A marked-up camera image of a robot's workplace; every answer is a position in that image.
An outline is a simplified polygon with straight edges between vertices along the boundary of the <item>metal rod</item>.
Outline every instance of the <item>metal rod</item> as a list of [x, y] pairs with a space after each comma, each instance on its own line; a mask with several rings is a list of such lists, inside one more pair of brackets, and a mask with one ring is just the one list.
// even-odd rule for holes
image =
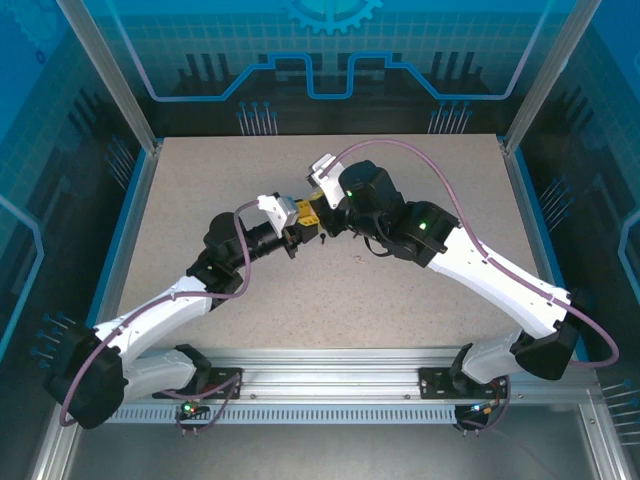
[[116, 171], [114, 170], [113, 167], [109, 168], [109, 173], [114, 178], [114, 180], [116, 182], [118, 182], [118, 185], [120, 185], [122, 187], [122, 189], [126, 192], [127, 191], [127, 187], [125, 187], [124, 182], [122, 180], [120, 180], [119, 175], [116, 173]]
[[431, 119], [429, 120], [429, 126], [427, 127], [427, 133], [431, 133], [431, 126], [433, 125], [433, 119], [436, 118], [437, 110], [431, 111]]
[[640, 421], [636, 420], [635, 422], [623, 422], [623, 423], [614, 423], [614, 427], [626, 427], [627, 425], [638, 425]]
[[262, 135], [262, 133], [260, 132], [260, 120], [258, 116], [258, 102], [251, 102], [251, 106], [253, 107], [253, 112], [256, 115], [255, 119], [256, 119], [256, 123], [258, 124], [258, 134]]
[[273, 118], [273, 131], [275, 132], [276, 135], [278, 135], [278, 113], [277, 112], [271, 112], [271, 118]]
[[49, 360], [53, 360], [53, 357], [51, 355], [47, 355], [46, 353], [42, 353], [36, 347], [31, 347], [31, 350], [29, 350], [29, 355], [31, 355], [32, 357], [40, 356], [40, 357], [48, 358]]
[[558, 180], [556, 178], [554, 178], [553, 180], [551, 180], [551, 183], [549, 184], [549, 186], [545, 189], [544, 192], [542, 192], [540, 194], [540, 196], [538, 197], [538, 201], [541, 201], [546, 195], [547, 193], [549, 193], [549, 191], [551, 190], [551, 188], [557, 188], [558, 186]]
[[242, 116], [244, 117], [244, 125], [247, 127], [247, 135], [249, 135], [249, 120], [247, 120], [247, 111], [244, 109], [244, 107], [247, 106], [247, 103], [240, 102], [238, 105], [240, 105], [240, 108], [242, 109]]
[[442, 112], [442, 121], [440, 122], [440, 128], [438, 129], [438, 133], [442, 133], [442, 128], [444, 127], [444, 121], [449, 117], [449, 112], [448, 111], [444, 111]]
[[45, 313], [42, 318], [43, 318], [43, 320], [45, 322], [51, 322], [51, 323], [54, 323], [54, 324], [58, 325], [59, 327], [64, 328], [65, 330], [67, 329], [66, 325], [63, 325], [62, 323], [54, 320], [53, 318], [51, 318], [51, 315], [49, 315], [48, 313]]
[[604, 397], [604, 398], [609, 400], [610, 398], [624, 397], [625, 395], [631, 395], [632, 393], [638, 393], [638, 392], [640, 392], [640, 390], [629, 390], [628, 392], [618, 393], [616, 395], [609, 395], [608, 397]]
[[602, 389], [603, 392], [606, 392], [608, 390], [613, 390], [614, 388], [620, 388], [620, 387], [627, 387], [627, 388], [631, 388], [631, 380], [629, 380], [628, 378], [625, 379], [624, 382], [622, 383], [616, 383], [615, 385], [611, 385], [610, 387], [604, 387]]
[[253, 123], [253, 112], [247, 113], [247, 116], [249, 117], [249, 120], [250, 120], [250, 123], [251, 123], [251, 133], [255, 136], [256, 135], [256, 125], [255, 125], [255, 123]]
[[57, 0], [57, 2], [140, 146], [146, 152], [154, 153], [156, 136], [84, 2], [78, 0]]
[[240, 125], [240, 131], [242, 132], [242, 136], [245, 136], [244, 126], [242, 125], [242, 112], [236, 112], [236, 117], [238, 117], [238, 124]]
[[601, 0], [578, 0], [556, 37], [547, 58], [529, 89], [505, 136], [508, 153], [515, 153], [551, 89], [591, 23]]
[[436, 123], [433, 126], [433, 133], [435, 133], [438, 128], [438, 122], [440, 121], [440, 114], [442, 113], [442, 108], [447, 104], [444, 100], [440, 100], [440, 108], [438, 109], [438, 116], [436, 117]]
[[453, 109], [456, 107], [456, 105], [458, 104], [457, 100], [454, 100], [451, 102], [451, 111], [449, 112], [448, 115], [448, 119], [447, 119], [447, 126], [444, 127], [444, 133], [447, 133], [447, 130], [449, 130], [449, 123], [451, 123], [451, 119], [453, 118]]
[[58, 320], [65, 320], [69, 323], [73, 323], [74, 325], [76, 324], [74, 320], [71, 320], [69, 317], [65, 316], [62, 312], [58, 312], [56, 317], [58, 318]]
[[566, 203], [566, 205], [564, 207], [562, 207], [560, 210], [558, 210], [553, 218], [550, 218], [547, 220], [547, 224], [550, 225], [552, 224], [560, 215], [562, 215], [562, 213], [571, 206], [571, 204], [573, 203], [573, 198], [570, 198], [569, 201]]
[[549, 227], [549, 233], [553, 232], [553, 230], [562, 223], [565, 218], [569, 218], [569, 212], [564, 212], [562, 218], [558, 219], [556, 223], [554, 223], [551, 227]]
[[451, 129], [449, 130], [449, 133], [451, 134], [456, 133], [458, 125], [460, 125], [460, 111], [456, 110], [455, 112], [453, 112], [453, 116], [453, 123], [451, 124]]
[[615, 415], [611, 415], [611, 418], [626, 417], [627, 415], [637, 415], [639, 413], [640, 413], [640, 410], [634, 410], [633, 412], [616, 413]]
[[40, 329], [36, 332], [36, 337], [37, 338], [46, 338], [47, 340], [51, 341], [51, 342], [55, 342], [55, 343], [60, 343], [60, 340], [58, 340], [57, 338], [53, 338], [49, 335], [47, 335], [45, 333], [44, 330]]
[[262, 120], [262, 134], [267, 135], [267, 124], [264, 121], [265, 113], [260, 112], [260, 120]]
[[269, 135], [273, 135], [273, 130], [271, 129], [271, 115], [269, 115], [269, 106], [271, 105], [269, 102], [262, 102], [264, 105], [264, 109], [267, 112], [267, 123], [269, 124]]
[[465, 129], [467, 128], [467, 122], [469, 121], [469, 117], [471, 116], [472, 113], [473, 112], [471, 110], [467, 111], [467, 114], [464, 116], [464, 122], [462, 123], [462, 128], [458, 133], [464, 133]]
[[547, 204], [542, 207], [542, 215], [548, 214], [549, 210], [555, 207], [559, 201], [563, 200], [562, 195], [564, 195], [564, 193], [565, 192], [558, 193], [555, 200], [547, 202]]

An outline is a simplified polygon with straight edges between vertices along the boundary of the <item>robotic arm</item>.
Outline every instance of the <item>robotic arm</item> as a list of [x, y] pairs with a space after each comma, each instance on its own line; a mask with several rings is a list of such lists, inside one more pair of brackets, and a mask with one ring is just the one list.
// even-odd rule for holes
[[[294, 258], [298, 246], [321, 228], [331, 237], [349, 230], [362, 235], [370, 250], [370, 241], [386, 249], [376, 255], [412, 261], [458, 280], [519, 324], [507, 336], [462, 348], [449, 371], [458, 392], [520, 370], [549, 380], [562, 377], [578, 339], [577, 319], [491, 266], [454, 216], [429, 202], [405, 202], [386, 170], [372, 162], [347, 168], [338, 163], [323, 176], [334, 159], [325, 155], [311, 166], [307, 179], [319, 191], [310, 200], [294, 202], [278, 194], [258, 197], [258, 208], [269, 221], [248, 231], [240, 221], [247, 252], [234, 214], [215, 217], [204, 237], [206, 248], [186, 276], [136, 309], [131, 326], [127, 319], [134, 312], [95, 329], [70, 327], [45, 379], [46, 390], [61, 404], [71, 390], [69, 412], [85, 428], [100, 425], [123, 402], [142, 396], [167, 389], [202, 393], [212, 383], [211, 365], [195, 349], [178, 346], [163, 356], [138, 357], [167, 333], [226, 301], [209, 294], [236, 292], [242, 285], [238, 271], [245, 266], [244, 253], [253, 262], [282, 248]], [[544, 292], [569, 298], [566, 290], [484, 248], [491, 258]], [[114, 332], [117, 335], [100, 350]], [[92, 354], [95, 358], [88, 362]], [[87, 363], [84, 376], [72, 388]]]

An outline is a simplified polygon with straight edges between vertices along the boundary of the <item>enclosure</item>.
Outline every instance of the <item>enclosure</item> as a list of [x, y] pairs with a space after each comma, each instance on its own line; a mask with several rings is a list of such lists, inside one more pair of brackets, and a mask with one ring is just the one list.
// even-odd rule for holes
[[[0, 0], [2, 477], [636, 478], [638, 24], [635, 0]], [[500, 430], [464, 437], [417, 372], [513, 320], [343, 235], [261, 260], [246, 297], [155, 344], [244, 369], [220, 425], [183, 438], [151, 398], [58, 424], [42, 381], [70, 322], [135, 309], [216, 215], [307, 198], [322, 155], [380, 138], [429, 155], [487, 245], [579, 292], [617, 363], [516, 373]], [[353, 157], [455, 213], [412, 154]], [[577, 360], [609, 355], [581, 329]]]

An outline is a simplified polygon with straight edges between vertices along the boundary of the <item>purple cable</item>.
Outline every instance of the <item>purple cable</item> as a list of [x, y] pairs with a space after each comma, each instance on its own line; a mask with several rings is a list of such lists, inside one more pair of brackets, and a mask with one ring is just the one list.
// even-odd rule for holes
[[[236, 391], [236, 386], [238, 385], [239, 380], [240, 380], [240, 378], [238, 377], [238, 375], [235, 375], [233, 378], [231, 378], [230, 380], [227, 380], [225, 383], [222, 384], [222, 385], [226, 386], [229, 383], [231, 383], [232, 381], [235, 382], [234, 386], [229, 390], [229, 393], [227, 394], [227, 398], [224, 399], [224, 402], [220, 406], [220, 410], [218, 410], [218, 412], [213, 416], [213, 418], [209, 421], [209, 423], [207, 423], [206, 425], [203, 425], [202, 427], [197, 428], [196, 430], [194, 430], [194, 432], [193, 432], [194, 434], [197, 434], [197, 432], [204, 432], [205, 430], [208, 430], [208, 429], [210, 429], [211, 427], [213, 427], [215, 425], [215, 423], [222, 416], [222, 413], [224, 412], [224, 409], [227, 408], [227, 404], [229, 403], [229, 400], [231, 400], [231, 397], [233, 396], [234, 392]], [[190, 429], [184, 428], [183, 424], [180, 422], [180, 418], [179, 417], [176, 417], [176, 424], [178, 425], [178, 428], [180, 428], [183, 431], [183, 433], [190, 431]]]
[[178, 292], [174, 294], [165, 295], [160, 298], [156, 298], [155, 300], [152, 300], [151, 302], [138, 308], [138, 310], [136, 310], [131, 315], [129, 315], [117, 328], [113, 329], [113, 331], [109, 335], [107, 335], [105, 339], [102, 340], [102, 342], [100, 342], [100, 344], [96, 347], [96, 349], [93, 352], [91, 352], [91, 355], [87, 357], [87, 359], [84, 361], [84, 363], [80, 367], [80, 369], [78, 370], [78, 373], [76, 373], [76, 376], [74, 377], [73, 381], [71, 382], [71, 385], [69, 386], [69, 390], [67, 391], [67, 395], [64, 397], [64, 401], [62, 402], [62, 409], [60, 410], [60, 425], [62, 425], [63, 427], [69, 427], [74, 423], [76, 423], [76, 421], [73, 419], [67, 419], [67, 412], [69, 411], [69, 406], [71, 405], [71, 399], [75, 395], [78, 385], [80, 384], [80, 381], [84, 377], [85, 373], [87, 373], [87, 370], [89, 370], [89, 367], [91, 366], [93, 361], [96, 359], [96, 357], [100, 355], [100, 352], [102, 352], [107, 347], [107, 345], [109, 345], [109, 343], [114, 338], [116, 338], [116, 336], [122, 333], [123, 329], [127, 328], [140, 315], [151, 310], [154, 307], [157, 307], [158, 305], [164, 302], [173, 301], [176, 298], [208, 297], [208, 298], [219, 298], [219, 299], [229, 300], [231, 298], [237, 298], [243, 295], [244, 292], [247, 291], [247, 288], [249, 287], [249, 281], [251, 279], [251, 257], [249, 256], [249, 248], [247, 247], [247, 241], [244, 237], [242, 226], [240, 225], [240, 212], [242, 212], [243, 210], [246, 210], [247, 208], [254, 207], [256, 205], [258, 205], [258, 200], [253, 200], [252, 202], [245, 203], [244, 205], [239, 207], [233, 214], [233, 224], [236, 227], [236, 232], [238, 233], [238, 238], [240, 239], [240, 246], [242, 248], [242, 256], [244, 257], [244, 264], [245, 264], [245, 277], [244, 277], [244, 282], [242, 282], [242, 286], [240, 287], [240, 290], [238, 290], [235, 293]]
[[394, 139], [391, 139], [391, 138], [377, 138], [377, 139], [373, 139], [373, 140], [365, 140], [364, 142], [356, 143], [355, 145], [350, 146], [344, 152], [342, 152], [340, 155], [338, 155], [333, 160], [333, 162], [331, 162], [327, 166], [327, 168], [325, 168], [324, 171], [320, 174], [320, 178], [326, 177], [329, 174], [329, 172], [331, 171], [331, 169], [334, 166], [336, 166], [336, 164], [340, 160], [345, 158], [347, 155], [355, 152], [356, 150], [359, 150], [360, 148], [366, 147], [368, 145], [375, 145], [375, 144], [381, 144], [381, 143], [382, 144], [388, 144], [388, 145], [396, 145], [398, 147], [402, 147], [402, 148], [404, 148], [406, 150], [409, 150], [410, 152], [415, 153], [427, 165], [429, 165], [429, 167], [431, 167], [431, 169], [435, 172], [435, 174], [438, 176], [438, 178], [440, 178], [440, 181], [442, 181], [442, 184], [444, 185], [444, 188], [447, 190], [447, 193], [449, 194], [449, 197], [451, 197], [451, 201], [453, 202], [453, 205], [454, 205], [454, 207], [456, 209], [456, 212], [458, 212], [458, 216], [460, 217], [460, 222], [462, 223], [462, 225], [464, 226], [465, 230], [467, 231], [467, 234], [469, 235], [469, 238], [471, 239], [471, 242], [478, 249], [478, 252], [480, 252], [480, 254], [485, 258], [485, 260], [488, 263], [493, 265], [499, 271], [504, 273], [507, 277], [511, 278], [512, 280], [514, 280], [515, 282], [519, 283], [523, 287], [528, 288], [532, 292], [540, 295], [542, 298], [544, 298], [548, 302], [552, 302], [554, 305], [557, 305], [560, 308], [562, 308], [562, 309], [566, 310], [567, 312], [569, 312], [570, 314], [578, 317], [584, 323], [589, 325], [593, 330], [595, 330], [598, 333], [598, 335], [600, 335], [600, 337], [602, 337], [602, 339], [607, 343], [607, 345], [609, 345], [609, 348], [611, 348], [611, 356], [606, 360], [602, 360], [602, 361], [599, 361], [599, 362], [578, 362], [578, 361], [575, 361], [575, 360], [571, 360], [569, 362], [570, 365], [576, 365], [576, 366], [581, 366], [581, 367], [599, 368], [599, 367], [608, 367], [608, 366], [613, 365], [614, 363], [616, 363], [618, 361], [618, 358], [620, 358], [620, 350], [618, 349], [618, 345], [616, 345], [616, 342], [613, 340], [613, 338], [611, 338], [611, 336], [600, 325], [598, 325], [594, 320], [589, 318], [587, 315], [582, 313], [577, 308], [572, 307], [571, 305], [569, 305], [567, 303], [564, 303], [564, 302], [558, 300], [557, 298], [554, 298], [552, 295], [544, 292], [543, 290], [541, 290], [538, 287], [536, 287], [535, 285], [527, 282], [523, 278], [520, 278], [518, 275], [513, 273], [511, 270], [509, 270], [508, 268], [502, 266], [499, 262], [497, 262], [496, 260], [494, 260], [493, 258], [491, 258], [489, 256], [489, 253], [484, 249], [482, 243], [480, 243], [480, 240], [478, 240], [478, 237], [476, 237], [476, 235], [473, 233], [473, 230], [471, 230], [471, 225], [469, 225], [469, 221], [467, 220], [466, 215], [462, 211], [462, 206], [460, 205], [460, 201], [458, 200], [458, 197], [456, 196], [455, 192], [453, 191], [453, 187], [451, 186], [451, 184], [449, 183], [447, 178], [444, 176], [444, 173], [442, 173], [442, 171], [433, 162], [433, 160], [431, 160], [427, 155], [425, 155], [422, 151], [420, 151], [419, 149], [417, 149], [413, 145], [410, 145], [410, 144], [408, 144], [406, 142], [402, 142], [400, 140], [394, 140]]
[[221, 390], [224, 390], [232, 383], [235, 383], [237, 385], [239, 380], [240, 380], [240, 377], [238, 375], [234, 375], [229, 380], [218, 385], [217, 387], [214, 387], [211, 390], [207, 390], [206, 392], [197, 393], [195, 395], [182, 395], [181, 393], [176, 393], [174, 390], [162, 390], [162, 392], [160, 393], [162, 393], [163, 395], [166, 395], [167, 397], [177, 398], [179, 400], [199, 400], [201, 398], [210, 397], [211, 395], [216, 394]]

